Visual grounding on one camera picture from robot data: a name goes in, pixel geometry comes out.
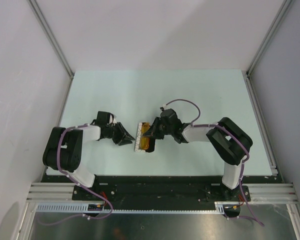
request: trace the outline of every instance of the metal floor panel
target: metal floor panel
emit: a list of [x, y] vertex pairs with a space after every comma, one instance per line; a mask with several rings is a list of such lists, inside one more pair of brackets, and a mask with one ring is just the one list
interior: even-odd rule
[[[285, 204], [253, 205], [265, 227], [246, 219], [212, 214], [113, 214], [103, 220], [77, 217], [55, 226], [34, 221], [31, 240], [296, 240]], [[244, 206], [240, 215], [249, 215]], [[51, 223], [68, 213], [39, 212]]]

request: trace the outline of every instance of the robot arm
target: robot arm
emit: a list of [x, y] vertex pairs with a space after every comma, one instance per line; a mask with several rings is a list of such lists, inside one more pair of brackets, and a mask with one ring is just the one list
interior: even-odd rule
[[[57, 148], [64, 127], [54, 127], [43, 154], [43, 164], [58, 170]], [[75, 128], [67, 132], [62, 141], [60, 166], [80, 184], [91, 188], [95, 175], [81, 163], [82, 146], [89, 141], [112, 139], [119, 146], [132, 144], [135, 139], [127, 132], [115, 116], [110, 112], [99, 111], [96, 119], [83, 128]]]
[[[242, 160], [245, 152], [232, 138], [218, 127], [209, 125], [191, 126], [190, 123], [182, 123], [173, 109], [161, 109], [160, 117], [156, 117], [150, 129], [143, 137], [163, 139], [165, 135], [171, 135], [174, 140], [181, 143], [210, 142], [220, 157], [224, 160], [223, 185], [229, 190], [237, 189], [241, 172]], [[231, 119], [224, 117], [215, 125], [225, 128], [237, 138], [247, 151], [253, 142]]]

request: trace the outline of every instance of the light blue table surface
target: light blue table surface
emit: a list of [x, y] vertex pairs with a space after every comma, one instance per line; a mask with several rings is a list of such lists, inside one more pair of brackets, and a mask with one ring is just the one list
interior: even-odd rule
[[[237, 69], [77, 71], [61, 126], [91, 123], [98, 111], [111, 112], [136, 136], [139, 122], [152, 123], [163, 104], [187, 99], [201, 109], [197, 124], [231, 118], [253, 140], [244, 175], [267, 176], [271, 169], [243, 75]], [[186, 102], [173, 108], [183, 122], [198, 112]], [[81, 161], [97, 175], [211, 176], [223, 175], [224, 161], [210, 143], [178, 144], [171, 136], [157, 140], [153, 153], [136, 153], [134, 144], [117, 146], [110, 139], [82, 148]], [[57, 171], [47, 170], [48, 175]]]

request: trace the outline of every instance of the black bracket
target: black bracket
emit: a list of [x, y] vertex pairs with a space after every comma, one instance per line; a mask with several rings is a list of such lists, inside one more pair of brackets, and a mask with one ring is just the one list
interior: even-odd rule
[[229, 218], [235, 218], [239, 216], [241, 207], [238, 205], [223, 205], [224, 213]]
[[[249, 188], [247, 186], [242, 186], [242, 190], [244, 196], [248, 202], [251, 201]], [[201, 201], [206, 202], [238, 202], [239, 195], [241, 195], [241, 191], [239, 190], [239, 186], [232, 191], [232, 194], [226, 193], [224, 188], [221, 185], [210, 185], [207, 184], [204, 188], [199, 189], [198, 198]]]

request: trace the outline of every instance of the orange object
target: orange object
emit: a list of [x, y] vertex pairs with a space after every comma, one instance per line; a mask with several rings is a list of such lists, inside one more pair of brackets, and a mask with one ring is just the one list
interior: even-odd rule
[[149, 128], [150, 128], [150, 123], [149, 122], [142, 123], [141, 139], [140, 139], [140, 145], [139, 145], [139, 148], [141, 150], [147, 150], [149, 148], [150, 138], [142, 136], [142, 134], [144, 134], [146, 131], [148, 131]]

